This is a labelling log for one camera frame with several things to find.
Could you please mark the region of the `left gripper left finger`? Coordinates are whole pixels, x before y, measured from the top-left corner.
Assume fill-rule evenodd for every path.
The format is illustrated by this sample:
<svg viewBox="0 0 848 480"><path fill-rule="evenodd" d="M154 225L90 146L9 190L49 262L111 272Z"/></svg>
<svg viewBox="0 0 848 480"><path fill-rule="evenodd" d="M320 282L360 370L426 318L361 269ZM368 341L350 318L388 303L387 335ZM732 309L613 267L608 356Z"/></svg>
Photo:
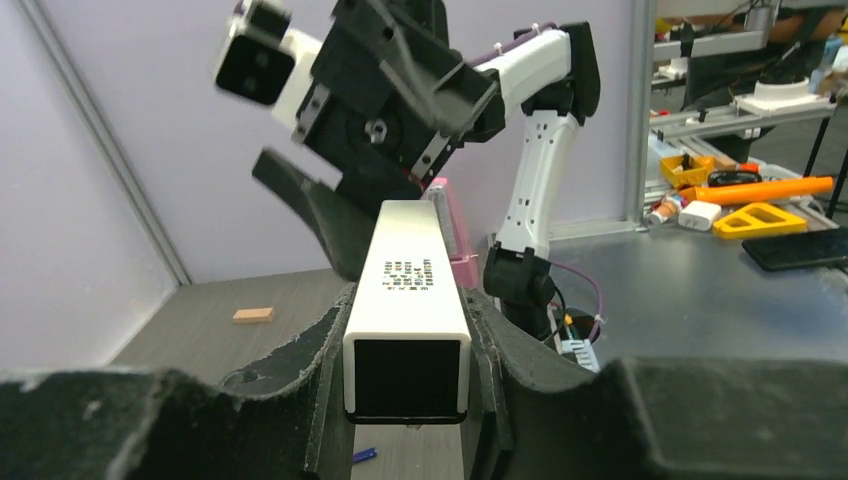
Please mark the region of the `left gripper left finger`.
<svg viewBox="0 0 848 480"><path fill-rule="evenodd" d="M347 479L341 338L356 293L209 384L175 369L5 371L5 479Z"/></svg>

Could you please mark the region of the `white black remote cover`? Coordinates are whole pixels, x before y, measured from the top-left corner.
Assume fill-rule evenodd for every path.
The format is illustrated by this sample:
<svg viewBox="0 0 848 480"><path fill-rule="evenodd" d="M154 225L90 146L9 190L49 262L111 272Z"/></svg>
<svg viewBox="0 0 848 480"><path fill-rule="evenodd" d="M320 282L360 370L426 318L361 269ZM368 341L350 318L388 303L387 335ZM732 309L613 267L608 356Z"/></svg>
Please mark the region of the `white black remote cover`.
<svg viewBox="0 0 848 480"><path fill-rule="evenodd" d="M354 424L458 424L472 341L435 206L383 203L343 341Z"/></svg>

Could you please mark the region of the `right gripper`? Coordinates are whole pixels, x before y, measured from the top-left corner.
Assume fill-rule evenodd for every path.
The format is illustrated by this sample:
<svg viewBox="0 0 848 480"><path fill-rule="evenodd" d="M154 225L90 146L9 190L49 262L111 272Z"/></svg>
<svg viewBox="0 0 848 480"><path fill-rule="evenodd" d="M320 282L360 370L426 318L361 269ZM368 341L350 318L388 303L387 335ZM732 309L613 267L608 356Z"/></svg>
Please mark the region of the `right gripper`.
<svg viewBox="0 0 848 480"><path fill-rule="evenodd" d="M265 148L252 176L308 227L346 281L362 273L386 200L418 200L430 176L413 166L436 132L485 142L506 123L499 76L386 1L339 1L307 69L312 83L292 139L341 174L336 187Z"/></svg>

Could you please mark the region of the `blue purple battery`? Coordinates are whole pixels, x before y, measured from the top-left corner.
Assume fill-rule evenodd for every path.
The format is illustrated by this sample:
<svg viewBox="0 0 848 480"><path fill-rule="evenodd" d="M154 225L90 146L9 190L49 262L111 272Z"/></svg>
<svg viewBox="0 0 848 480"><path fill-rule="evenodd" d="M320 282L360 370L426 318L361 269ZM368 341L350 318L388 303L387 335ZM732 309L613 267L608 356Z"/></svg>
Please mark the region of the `blue purple battery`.
<svg viewBox="0 0 848 480"><path fill-rule="evenodd" d="M359 464L362 462L366 462L372 459L375 459L378 455L378 450L376 447L367 448L358 452L355 452L352 456L352 460L354 464Z"/></svg>

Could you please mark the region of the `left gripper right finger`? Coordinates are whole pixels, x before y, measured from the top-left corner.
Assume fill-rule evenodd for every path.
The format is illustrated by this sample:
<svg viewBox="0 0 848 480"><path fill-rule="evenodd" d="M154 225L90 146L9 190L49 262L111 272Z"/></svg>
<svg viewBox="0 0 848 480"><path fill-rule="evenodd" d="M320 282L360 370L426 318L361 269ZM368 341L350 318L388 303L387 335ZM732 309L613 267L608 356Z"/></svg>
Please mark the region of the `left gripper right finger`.
<svg viewBox="0 0 848 480"><path fill-rule="evenodd" d="M625 357L593 373L463 290L468 479L843 479L847 368Z"/></svg>

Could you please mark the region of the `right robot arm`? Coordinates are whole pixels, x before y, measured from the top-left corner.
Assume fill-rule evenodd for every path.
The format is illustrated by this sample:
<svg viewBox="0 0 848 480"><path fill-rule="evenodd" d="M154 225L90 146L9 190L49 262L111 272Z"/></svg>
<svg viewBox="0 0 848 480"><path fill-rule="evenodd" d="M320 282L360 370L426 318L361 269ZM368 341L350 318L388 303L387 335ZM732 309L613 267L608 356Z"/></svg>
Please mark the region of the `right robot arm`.
<svg viewBox="0 0 848 480"><path fill-rule="evenodd" d="M449 157L491 140L509 114L525 118L510 204L483 270L505 317L547 341L567 330L548 306L562 293L550 276L552 204L580 128L600 98L591 26L545 23L465 59L449 45L442 3L424 17L413 3L341 1L307 68L294 139L336 167L329 187L280 153L259 155L253 177L313 231L333 269L356 280L378 209L422 197Z"/></svg>

